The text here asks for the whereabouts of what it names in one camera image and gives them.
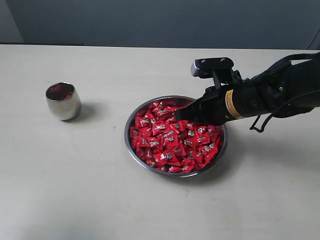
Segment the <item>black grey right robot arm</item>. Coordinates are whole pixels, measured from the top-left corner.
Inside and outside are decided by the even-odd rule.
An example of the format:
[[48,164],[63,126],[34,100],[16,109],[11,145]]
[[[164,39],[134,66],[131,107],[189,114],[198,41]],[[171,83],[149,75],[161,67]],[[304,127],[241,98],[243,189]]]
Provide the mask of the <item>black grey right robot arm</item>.
[[242,78],[228,57],[200,58],[191,74],[212,78],[202,97],[174,112],[177,120],[220,126],[270,114],[288,118],[320,106],[320,54],[288,55],[252,78]]

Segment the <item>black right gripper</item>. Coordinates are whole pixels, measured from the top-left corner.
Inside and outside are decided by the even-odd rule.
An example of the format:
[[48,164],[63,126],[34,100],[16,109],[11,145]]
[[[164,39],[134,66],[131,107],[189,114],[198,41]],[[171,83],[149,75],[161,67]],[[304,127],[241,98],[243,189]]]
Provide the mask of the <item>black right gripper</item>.
[[232,86],[214,86],[205,89],[202,97],[174,112],[177,121],[193,121],[207,125],[223,125],[226,122],[243,119],[233,102]]

